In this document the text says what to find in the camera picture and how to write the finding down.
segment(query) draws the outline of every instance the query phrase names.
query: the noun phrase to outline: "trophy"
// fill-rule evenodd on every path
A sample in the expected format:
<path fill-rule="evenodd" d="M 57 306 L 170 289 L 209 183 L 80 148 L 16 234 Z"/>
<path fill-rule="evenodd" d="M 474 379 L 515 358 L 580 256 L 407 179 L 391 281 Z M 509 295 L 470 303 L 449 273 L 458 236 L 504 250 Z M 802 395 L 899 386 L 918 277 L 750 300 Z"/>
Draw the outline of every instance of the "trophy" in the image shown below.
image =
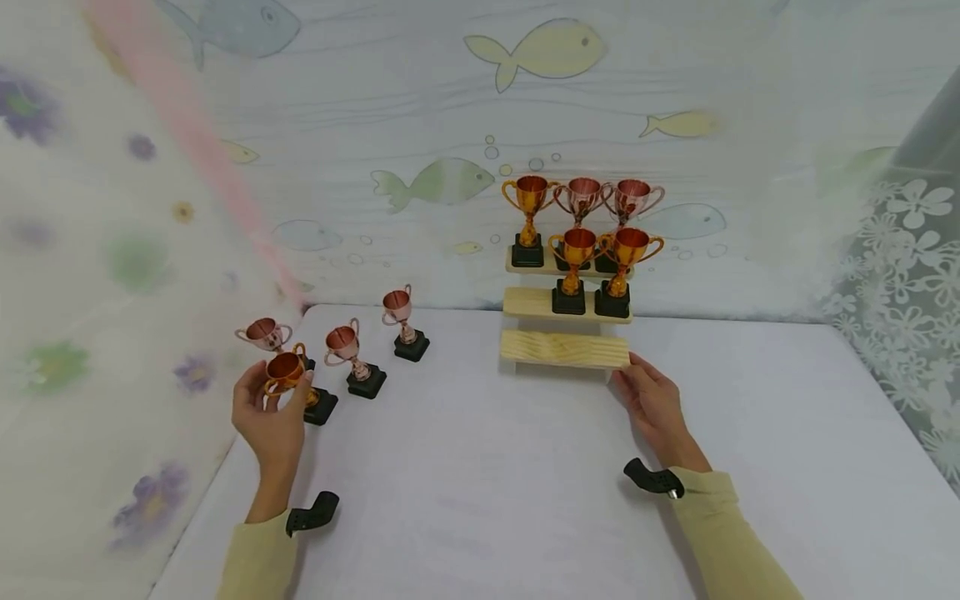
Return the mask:
<path fill-rule="evenodd" d="M 561 247 L 553 245 L 554 240 L 562 241 Z M 568 229 L 563 235 L 551 235 L 547 246 L 554 256 L 561 258 L 569 265 L 569 273 L 563 279 L 557 279 L 553 289 L 551 308 L 560 315 L 584 315 L 587 313 L 587 299 L 584 294 L 584 284 L 577 277 L 580 267 L 593 258 L 596 253 L 597 236 L 589 229 Z"/>
<path fill-rule="evenodd" d="M 306 357 L 306 346 L 294 344 L 292 352 L 279 352 L 267 363 L 267 383 L 263 393 L 269 400 L 279 399 L 295 387 L 303 374 L 311 369 Z M 323 425 L 337 405 L 338 398 L 322 388 L 310 388 L 306 399 L 303 420 L 314 425 Z"/>
<path fill-rule="evenodd" d="M 402 290 L 394 290 L 383 297 L 383 317 L 380 321 L 384 325 L 400 324 L 400 334 L 394 340 L 394 354 L 417 363 L 430 346 L 430 340 L 422 331 L 407 324 L 414 309 L 410 301 L 411 289 L 408 283 Z"/>
<path fill-rule="evenodd" d="M 374 399 L 380 392 L 387 374 L 376 365 L 365 363 L 357 355 L 360 353 L 360 322 L 350 319 L 349 325 L 340 325 L 326 334 L 326 354 L 324 364 L 336 367 L 350 363 L 350 374 L 347 376 L 347 391 L 354 396 Z M 330 356 L 335 355 L 341 360 L 330 362 Z"/>
<path fill-rule="evenodd" d="M 659 185 L 651 187 L 641 180 L 623 180 L 616 185 L 612 198 L 604 201 L 610 214 L 616 219 L 616 228 L 622 229 L 640 213 L 646 212 L 660 203 L 666 191 Z M 597 256 L 597 271 L 616 273 L 617 264 L 601 253 Z"/>
<path fill-rule="evenodd" d="M 246 329 L 237 329 L 233 335 L 268 352 L 283 352 L 283 345 L 293 335 L 290 325 L 279 324 L 270 317 L 257 319 Z"/>
<path fill-rule="evenodd" d="M 651 242 L 659 245 L 653 252 L 646 253 Z M 594 311 L 605 317 L 626 319 L 630 316 L 630 284 L 627 283 L 627 270 L 638 262 L 653 258 L 663 250 L 663 238 L 647 235 L 637 228 L 620 228 L 613 233 L 600 236 L 600 252 L 606 254 L 617 266 L 616 275 L 600 283 L 600 289 L 594 293 Z"/>
<path fill-rule="evenodd" d="M 566 192 L 565 201 L 561 200 L 563 192 Z M 578 177 L 575 180 L 571 180 L 569 184 L 561 185 L 554 189 L 553 202 L 573 215 L 573 226 L 580 228 L 583 226 L 584 219 L 587 218 L 587 215 L 599 208 L 600 204 L 605 204 L 612 193 L 613 185 L 611 183 L 601 185 L 600 181 L 587 177 Z M 569 266 L 565 260 L 560 258 L 560 256 L 564 254 L 563 242 L 561 242 L 558 250 L 560 250 L 560 254 L 554 253 L 554 257 L 557 259 L 557 268 L 561 271 L 566 271 L 569 269 Z M 589 261 L 585 262 L 581 268 L 589 269 Z"/>
<path fill-rule="evenodd" d="M 550 206 L 553 199 L 547 200 L 547 190 L 560 185 L 556 181 L 547 181 L 536 175 L 527 175 L 519 180 L 504 181 L 500 187 L 503 197 L 527 218 L 523 229 L 514 237 L 511 246 L 510 263 L 515 267 L 542 267 L 543 244 L 540 234 L 534 227 L 534 216 Z M 516 201 L 507 194 L 507 188 L 516 191 Z"/>

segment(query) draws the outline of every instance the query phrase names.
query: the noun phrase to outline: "beige sleeve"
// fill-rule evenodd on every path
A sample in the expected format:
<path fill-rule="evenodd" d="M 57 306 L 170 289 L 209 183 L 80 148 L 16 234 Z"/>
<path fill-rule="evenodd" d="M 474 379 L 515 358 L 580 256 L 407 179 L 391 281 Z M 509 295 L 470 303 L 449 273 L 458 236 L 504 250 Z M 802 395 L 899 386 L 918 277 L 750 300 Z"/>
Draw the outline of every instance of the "beige sleeve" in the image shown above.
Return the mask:
<path fill-rule="evenodd" d="M 743 518 L 727 473 L 672 468 L 685 494 L 670 503 L 700 566 L 710 600 L 803 598 Z"/>
<path fill-rule="evenodd" d="M 284 598 L 297 561 L 297 542 L 286 532 L 288 515 L 236 526 L 217 600 Z"/>

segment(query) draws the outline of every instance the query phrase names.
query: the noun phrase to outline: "white tablecloth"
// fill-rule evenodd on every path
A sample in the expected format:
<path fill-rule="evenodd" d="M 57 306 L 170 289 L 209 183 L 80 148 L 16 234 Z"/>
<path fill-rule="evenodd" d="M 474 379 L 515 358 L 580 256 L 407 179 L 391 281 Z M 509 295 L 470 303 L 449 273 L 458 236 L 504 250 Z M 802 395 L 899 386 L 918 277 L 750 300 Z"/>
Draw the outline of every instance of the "white tablecloth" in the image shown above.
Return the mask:
<path fill-rule="evenodd" d="M 703 597 L 667 500 L 621 473 L 638 454 L 623 408 L 588 372 L 500 372 L 498 312 L 417 310 L 432 341 L 393 356 L 373 307 L 322 305 L 295 336 L 361 321 L 377 399 L 347 393 L 310 427 L 295 490 L 341 497 L 300 535 L 295 598 Z M 690 429 L 807 598 L 956 598 L 960 502 L 843 340 L 819 325 L 637 319 L 616 333 L 680 386 Z M 234 444 L 152 600 L 212 598 L 256 486 Z"/>

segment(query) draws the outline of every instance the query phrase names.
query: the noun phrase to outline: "black clip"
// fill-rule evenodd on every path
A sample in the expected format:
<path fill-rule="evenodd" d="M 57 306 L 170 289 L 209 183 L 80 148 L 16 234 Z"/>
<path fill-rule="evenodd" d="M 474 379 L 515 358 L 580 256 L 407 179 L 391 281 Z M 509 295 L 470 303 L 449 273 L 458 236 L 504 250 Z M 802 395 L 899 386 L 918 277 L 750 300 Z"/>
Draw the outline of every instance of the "black clip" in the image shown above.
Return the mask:
<path fill-rule="evenodd" d="M 643 464 L 643 461 L 634 458 L 623 468 L 623 474 L 630 477 L 641 490 L 650 493 L 667 493 L 675 500 L 684 497 L 683 482 L 669 469 L 653 472 Z"/>
<path fill-rule="evenodd" d="M 292 538 L 295 531 L 323 527 L 333 518 L 338 504 L 340 496 L 333 492 L 320 492 L 312 507 L 290 511 L 290 516 L 287 517 L 287 535 Z"/>

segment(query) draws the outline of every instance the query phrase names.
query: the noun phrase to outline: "wooden board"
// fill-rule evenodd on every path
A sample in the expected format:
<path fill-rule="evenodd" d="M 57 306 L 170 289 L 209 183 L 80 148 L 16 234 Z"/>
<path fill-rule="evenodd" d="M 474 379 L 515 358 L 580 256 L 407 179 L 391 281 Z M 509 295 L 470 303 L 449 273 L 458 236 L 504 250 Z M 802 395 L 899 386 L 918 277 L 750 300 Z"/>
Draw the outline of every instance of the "wooden board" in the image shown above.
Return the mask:
<path fill-rule="evenodd" d="M 500 332 L 500 356 L 518 363 L 619 369 L 630 363 L 630 348 L 622 338 L 504 329 Z"/>
<path fill-rule="evenodd" d="M 552 288 L 508 287 L 503 291 L 503 314 L 525 319 L 553 319 L 556 321 L 589 321 L 593 323 L 627 324 L 634 319 L 606 317 L 593 312 L 593 292 L 586 293 L 587 313 L 584 315 L 560 315 L 553 312 Z"/>
<path fill-rule="evenodd" d="M 553 254 L 550 253 L 550 250 L 546 248 L 543 249 L 543 266 L 542 267 L 515 267 L 510 262 L 510 257 L 513 254 L 514 245 L 511 244 L 507 247 L 507 263 L 506 269 L 507 273 L 519 273 L 521 275 L 566 275 L 566 271 L 561 271 L 557 268 L 557 260 L 554 258 Z M 579 271 L 580 277 L 587 279 L 610 279 L 613 277 L 613 273 L 600 273 L 596 270 L 596 261 L 590 261 L 589 269 L 581 269 Z M 634 269 L 633 267 L 627 271 L 627 278 L 633 278 Z"/>

